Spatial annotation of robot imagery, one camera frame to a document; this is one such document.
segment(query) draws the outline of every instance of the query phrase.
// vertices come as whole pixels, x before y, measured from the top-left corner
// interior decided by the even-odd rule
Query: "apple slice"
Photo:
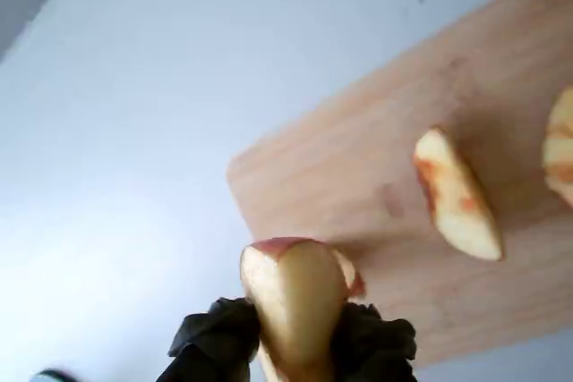
[[[492,212],[446,134],[430,129],[416,143],[414,160],[433,223],[446,241],[478,259],[501,259]]]
[[[573,87],[553,107],[543,145],[545,181],[573,207]]]
[[[333,380],[330,338],[350,292],[363,292],[351,266],[313,239],[279,237],[244,249],[241,280],[261,321],[266,368],[270,360],[284,380]]]

